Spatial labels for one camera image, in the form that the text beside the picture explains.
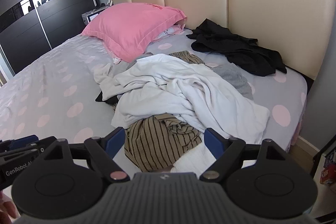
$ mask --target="mattress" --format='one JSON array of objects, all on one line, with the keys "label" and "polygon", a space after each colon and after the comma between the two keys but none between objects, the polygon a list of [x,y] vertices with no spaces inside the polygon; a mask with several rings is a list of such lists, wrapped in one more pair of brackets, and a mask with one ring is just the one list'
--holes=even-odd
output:
[{"label": "mattress", "polygon": [[[193,40],[181,34],[151,43],[147,52],[154,54],[188,50],[208,66],[228,63],[217,53],[194,52]],[[46,53],[18,73],[0,89],[0,138],[17,139],[31,134],[40,139],[48,136],[66,138],[69,143],[83,142],[92,136],[103,137],[114,128],[114,111],[103,102],[95,102],[100,93],[93,71],[113,63],[101,40],[76,36]],[[113,65],[113,73],[124,71],[128,63]],[[241,70],[247,78],[254,101],[270,110],[263,138],[271,138],[283,149],[290,145],[305,105],[307,85],[297,72],[288,69],[266,77]],[[123,148],[115,162],[131,177],[140,171]]]}]

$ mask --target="pink pillowcase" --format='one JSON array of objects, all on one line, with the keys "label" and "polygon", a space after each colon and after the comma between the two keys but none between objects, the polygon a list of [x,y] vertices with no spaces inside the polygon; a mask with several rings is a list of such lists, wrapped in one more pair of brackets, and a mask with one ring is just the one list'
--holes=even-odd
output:
[{"label": "pink pillowcase", "polygon": [[179,9],[149,3],[120,3],[101,12],[81,34],[104,40],[105,48],[131,62],[145,52],[154,38],[180,20],[182,31],[186,16]]}]

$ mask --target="bed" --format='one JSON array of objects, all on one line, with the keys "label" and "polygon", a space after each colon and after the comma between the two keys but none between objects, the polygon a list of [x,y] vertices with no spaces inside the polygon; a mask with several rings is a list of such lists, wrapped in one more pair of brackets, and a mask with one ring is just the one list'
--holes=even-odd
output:
[{"label": "bed", "polygon": [[[188,50],[209,67],[227,63],[223,55],[191,49],[193,40],[185,35],[205,18],[279,51],[288,66],[286,75],[277,71],[260,77],[240,71],[252,88],[255,103],[270,110],[263,139],[273,139],[284,150],[289,147],[305,109],[307,84],[300,73],[315,79],[319,71],[335,0],[114,0],[121,2],[169,5],[188,17],[182,33],[151,43],[146,52]],[[0,138],[35,134],[78,143],[110,133],[114,111],[110,105],[95,102],[100,87],[93,79],[93,71],[108,63],[113,61],[101,40],[80,35],[40,57],[0,89]],[[112,71],[118,74],[127,66],[122,61],[113,64]],[[114,160],[131,177],[139,171],[123,148]]]}]

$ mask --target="wardrobe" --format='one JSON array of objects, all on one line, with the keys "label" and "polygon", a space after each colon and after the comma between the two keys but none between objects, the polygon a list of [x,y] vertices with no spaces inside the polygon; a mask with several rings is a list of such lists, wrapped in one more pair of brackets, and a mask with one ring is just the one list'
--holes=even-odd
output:
[{"label": "wardrobe", "polygon": [[13,74],[78,35],[96,0],[0,0],[0,51]]}]

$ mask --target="polka dot bed sheet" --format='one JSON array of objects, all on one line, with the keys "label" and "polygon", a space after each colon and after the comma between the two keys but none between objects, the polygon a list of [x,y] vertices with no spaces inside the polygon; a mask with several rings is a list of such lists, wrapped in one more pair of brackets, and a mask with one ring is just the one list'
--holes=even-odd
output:
[{"label": "polka dot bed sheet", "polygon": [[[193,40],[185,36],[189,33],[185,29],[151,43],[147,52],[169,54],[188,50],[210,67],[228,62],[217,53],[194,52],[190,46]],[[40,139],[55,136],[78,143],[110,133],[114,129],[110,124],[114,111],[105,103],[95,102],[100,88],[93,79],[93,71],[108,63],[114,74],[126,70],[128,65],[124,61],[113,64],[101,40],[80,35],[34,61],[0,89],[0,139],[35,134]],[[286,75],[277,71],[266,77],[240,70],[252,88],[254,101],[270,110],[263,138],[271,138],[286,149],[304,109],[304,78],[291,69]],[[123,149],[115,161],[128,173],[139,171],[125,157]]]}]

